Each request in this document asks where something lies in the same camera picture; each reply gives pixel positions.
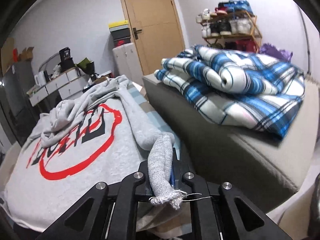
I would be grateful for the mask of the white drawer desk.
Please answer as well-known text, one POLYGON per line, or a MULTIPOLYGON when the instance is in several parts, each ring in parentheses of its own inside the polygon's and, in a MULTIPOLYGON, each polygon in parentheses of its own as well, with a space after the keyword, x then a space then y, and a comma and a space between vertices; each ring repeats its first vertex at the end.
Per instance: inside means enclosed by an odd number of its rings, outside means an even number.
POLYGON ((81 75, 80 70, 74 67, 41 87, 29 97, 29 101, 34 107, 54 92, 58 92, 62 100, 74 99, 82 94, 82 90, 87 84, 86 76, 81 75))

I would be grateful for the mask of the wooden door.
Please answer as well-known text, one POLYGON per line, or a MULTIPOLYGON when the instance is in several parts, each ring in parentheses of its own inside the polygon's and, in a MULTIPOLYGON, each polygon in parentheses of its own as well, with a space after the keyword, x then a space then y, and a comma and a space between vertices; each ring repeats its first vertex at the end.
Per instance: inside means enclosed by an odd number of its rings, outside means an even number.
POLYGON ((123 0, 123 8, 144 75, 159 69, 162 59, 175 57, 183 50, 174 0, 123 0))

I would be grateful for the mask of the yellow lid shoe box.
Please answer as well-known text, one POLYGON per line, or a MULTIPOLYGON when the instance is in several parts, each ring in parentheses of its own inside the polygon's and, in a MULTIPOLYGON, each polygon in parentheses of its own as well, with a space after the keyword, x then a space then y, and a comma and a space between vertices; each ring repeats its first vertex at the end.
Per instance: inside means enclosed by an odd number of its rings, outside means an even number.
POLYGON ((128 20, 112 22, 108 24, 108 28, 110 32, 118 31, 121 29, 127 29, 129 28, 129 22, 128 20))

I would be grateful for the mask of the black shoe box stack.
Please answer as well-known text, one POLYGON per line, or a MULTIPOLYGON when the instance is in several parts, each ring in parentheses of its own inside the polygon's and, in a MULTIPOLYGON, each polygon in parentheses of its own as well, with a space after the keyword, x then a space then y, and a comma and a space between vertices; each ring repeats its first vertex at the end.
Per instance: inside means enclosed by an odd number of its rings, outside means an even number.
POLYGON ((131 43, 131 33, 129 28, 111 30, 110 33, 113 39, 114 47, 119 47, 131 43))

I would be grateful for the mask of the wooden shoe rack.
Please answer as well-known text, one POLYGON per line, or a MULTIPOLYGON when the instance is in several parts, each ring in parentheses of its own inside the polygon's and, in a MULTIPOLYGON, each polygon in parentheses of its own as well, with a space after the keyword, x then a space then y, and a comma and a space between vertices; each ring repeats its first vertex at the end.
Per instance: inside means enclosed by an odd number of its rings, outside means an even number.
POLYGON ((263 36, 247 0, 220 2, 213 11, 204 9, 195 21, 201 25, 202 38, 211 48, 252 53, 260 49, 263 36))

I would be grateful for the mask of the white electric kettle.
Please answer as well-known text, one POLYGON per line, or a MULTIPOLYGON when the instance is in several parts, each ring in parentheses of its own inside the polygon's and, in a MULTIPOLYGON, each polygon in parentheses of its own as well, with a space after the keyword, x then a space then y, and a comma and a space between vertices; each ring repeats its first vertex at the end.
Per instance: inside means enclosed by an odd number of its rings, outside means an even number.
POLYGON ((47 81, 46 81, 44 71, 40 71, 36 75, 34 75, 34 80, 37 86, 39 87, 45 86, 47 81))

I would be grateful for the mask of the purple bag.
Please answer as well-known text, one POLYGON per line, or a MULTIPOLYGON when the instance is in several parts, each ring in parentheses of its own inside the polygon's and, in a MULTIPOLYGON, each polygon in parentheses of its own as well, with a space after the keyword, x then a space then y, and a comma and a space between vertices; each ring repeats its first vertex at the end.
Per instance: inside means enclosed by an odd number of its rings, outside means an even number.
POLYGON ((293 57, 293 52, 288 51, 285 49, 278 49, 276 46, 270 44, 270 43, 264 43, 260 49, 260 54, 268 55, 271 57, 275 57, 276 59, 279 59, 281 61, 285 62, 291 62, 291 59, 293 57))

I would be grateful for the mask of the black bag on desk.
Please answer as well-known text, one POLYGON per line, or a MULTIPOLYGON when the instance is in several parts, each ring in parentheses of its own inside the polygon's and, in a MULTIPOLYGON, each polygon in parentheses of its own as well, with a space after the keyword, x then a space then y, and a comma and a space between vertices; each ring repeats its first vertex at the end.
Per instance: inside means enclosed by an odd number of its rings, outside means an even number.
POLYGON ((73 58, 71 57, 71 50, 69 47, 63 48, 59 51, 60 60, 59 63, 61 72, 65 72, 68 69, 74 67, 73 58))

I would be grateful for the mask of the blue plaid blanket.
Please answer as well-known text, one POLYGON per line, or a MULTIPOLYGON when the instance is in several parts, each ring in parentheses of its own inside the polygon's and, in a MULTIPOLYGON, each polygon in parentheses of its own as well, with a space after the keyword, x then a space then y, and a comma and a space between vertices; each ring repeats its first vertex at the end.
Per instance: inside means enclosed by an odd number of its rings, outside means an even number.
POLYGON ((305 94, 304 73, 264 54, 194 45, 163 59, 155 78, 208 121, 283 139, 305 94))

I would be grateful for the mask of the white suitcase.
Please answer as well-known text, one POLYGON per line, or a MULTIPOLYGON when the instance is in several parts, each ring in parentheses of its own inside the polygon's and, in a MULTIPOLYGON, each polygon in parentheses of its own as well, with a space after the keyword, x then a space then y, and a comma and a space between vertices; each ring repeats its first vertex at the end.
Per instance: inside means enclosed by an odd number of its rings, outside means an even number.
POLYGON ((134 43, 112 49, 119 75, 126 75, 131 81, 143 85, 143 72, 134 43))

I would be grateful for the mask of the dark grey refrigerator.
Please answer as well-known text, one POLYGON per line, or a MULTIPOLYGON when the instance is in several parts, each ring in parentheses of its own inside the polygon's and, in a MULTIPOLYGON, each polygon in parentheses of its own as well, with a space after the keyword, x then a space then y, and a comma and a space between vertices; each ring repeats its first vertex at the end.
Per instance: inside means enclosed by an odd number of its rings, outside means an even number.
POLYGON ((23 145, 39 120, 27 91, 35 85, 29 61, 16 62, 1 79, 1 105, 13 135, 23 145))

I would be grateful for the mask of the cardboard box on fridge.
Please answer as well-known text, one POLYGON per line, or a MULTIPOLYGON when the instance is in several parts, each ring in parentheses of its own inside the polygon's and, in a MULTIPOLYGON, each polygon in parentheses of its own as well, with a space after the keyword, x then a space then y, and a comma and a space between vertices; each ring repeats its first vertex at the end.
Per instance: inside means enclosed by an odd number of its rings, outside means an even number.
POLYGON ((18 56, 19 61, 31 61, 33 59, 33 49, 34 47, 24 48, 18 56))

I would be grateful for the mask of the grey sweatshirt red print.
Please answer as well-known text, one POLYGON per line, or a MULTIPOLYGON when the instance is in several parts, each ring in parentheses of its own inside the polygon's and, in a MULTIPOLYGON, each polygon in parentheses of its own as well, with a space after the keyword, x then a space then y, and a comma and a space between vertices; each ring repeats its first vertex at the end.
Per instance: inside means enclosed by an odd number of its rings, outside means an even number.
POLYGON ((136 172, 162 132, 135 102, 125 76, 106 80, 43 113, 1 191, 16 226, 44 232, 96 183, 136 172))

